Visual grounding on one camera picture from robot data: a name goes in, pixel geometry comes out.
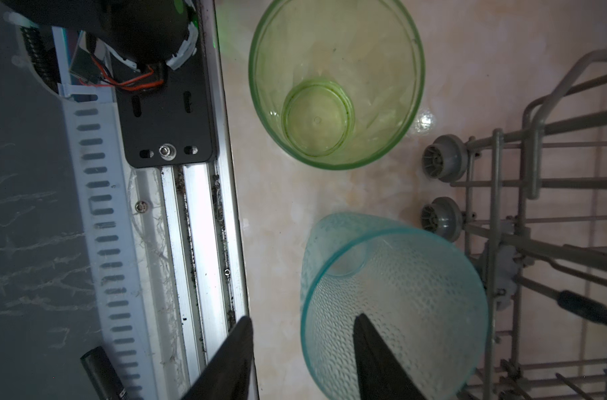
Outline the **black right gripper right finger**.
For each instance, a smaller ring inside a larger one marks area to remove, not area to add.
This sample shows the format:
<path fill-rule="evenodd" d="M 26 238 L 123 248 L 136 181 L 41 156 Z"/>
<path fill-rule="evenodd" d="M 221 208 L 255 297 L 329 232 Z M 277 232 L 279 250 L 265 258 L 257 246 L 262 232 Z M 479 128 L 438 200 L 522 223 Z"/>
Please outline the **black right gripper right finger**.
<path fill-rule="evenodd" d="M 355 318 L 353 343 L 361 399 L 425 400 L 364 313 Z"/>

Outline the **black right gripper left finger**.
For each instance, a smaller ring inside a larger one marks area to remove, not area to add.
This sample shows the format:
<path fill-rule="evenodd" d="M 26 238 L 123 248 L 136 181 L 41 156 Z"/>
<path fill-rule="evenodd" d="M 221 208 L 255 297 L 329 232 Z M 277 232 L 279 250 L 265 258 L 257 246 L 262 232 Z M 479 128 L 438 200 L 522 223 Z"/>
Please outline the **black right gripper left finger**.
<path fill-rule="evenodd" d="M 243 316 L 183 400 L 248 399 L 253 365 L 253 323 Z"/>

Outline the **teal plastic cup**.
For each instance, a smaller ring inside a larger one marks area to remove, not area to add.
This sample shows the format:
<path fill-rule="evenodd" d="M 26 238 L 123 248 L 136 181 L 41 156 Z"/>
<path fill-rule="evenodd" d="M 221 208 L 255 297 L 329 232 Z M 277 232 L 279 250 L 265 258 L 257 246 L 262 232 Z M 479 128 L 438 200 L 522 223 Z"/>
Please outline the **teal plastic cup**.
<path fill-rule="evenodd" d="M 489 325 L 484 286 L 455 245 L 361 213 L 333 213 L 312 228 L 300 313 L 305 363 L 330 399 L 359 396 L 353 326 L 360 314 L 428 399 L 463 388 Z"/>

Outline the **green transparent glass cup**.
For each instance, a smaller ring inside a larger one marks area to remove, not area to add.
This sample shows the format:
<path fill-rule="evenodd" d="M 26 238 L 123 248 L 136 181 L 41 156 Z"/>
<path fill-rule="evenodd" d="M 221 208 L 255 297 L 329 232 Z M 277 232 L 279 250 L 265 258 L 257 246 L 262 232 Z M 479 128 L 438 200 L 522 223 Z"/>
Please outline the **green transparent glass cup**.
<path fill-rule="evenodd" d="M 253 35 L 248 82 L 285 153 L 349 170 L 385 156 L 410 129 L 425 55 L 399 1 L 274 1 Z"/>

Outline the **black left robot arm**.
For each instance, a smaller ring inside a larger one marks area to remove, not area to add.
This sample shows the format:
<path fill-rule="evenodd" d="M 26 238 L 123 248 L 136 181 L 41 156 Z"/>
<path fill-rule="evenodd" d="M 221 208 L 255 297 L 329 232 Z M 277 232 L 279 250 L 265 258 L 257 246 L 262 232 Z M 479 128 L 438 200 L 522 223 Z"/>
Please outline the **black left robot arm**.
<path fill-rule="evenodd" d="M 83 30 L 135 63 L 176 70 L 196 48 L 191 1 L 15 0 L 4 3 L 38 25 Z"/>

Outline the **black marker pen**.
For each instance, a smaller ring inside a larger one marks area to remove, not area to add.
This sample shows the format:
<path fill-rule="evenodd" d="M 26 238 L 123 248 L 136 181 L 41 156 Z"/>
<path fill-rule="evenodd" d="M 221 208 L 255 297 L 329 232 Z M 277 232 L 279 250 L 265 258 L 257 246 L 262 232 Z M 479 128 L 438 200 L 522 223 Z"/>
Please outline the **black marker pen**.
<path fill-rule="evenodd" d="M 99 399 L 129 399 L 126 388 L 103 347 L 97 346 L 86 352 L 81 356 L 80 363 Z"/>

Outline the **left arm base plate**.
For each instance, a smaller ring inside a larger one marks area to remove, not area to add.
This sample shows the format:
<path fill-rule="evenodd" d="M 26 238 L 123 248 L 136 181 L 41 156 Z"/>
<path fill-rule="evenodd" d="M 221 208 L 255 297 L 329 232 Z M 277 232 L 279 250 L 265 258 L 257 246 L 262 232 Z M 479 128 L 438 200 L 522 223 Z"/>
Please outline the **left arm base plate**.
<path fill-rule="evenodd" d="M 218 156 L 205 57 L 198 52 L 164 85 L 116 93 L 123 153 L 133 168 L 209 163 Z"/>

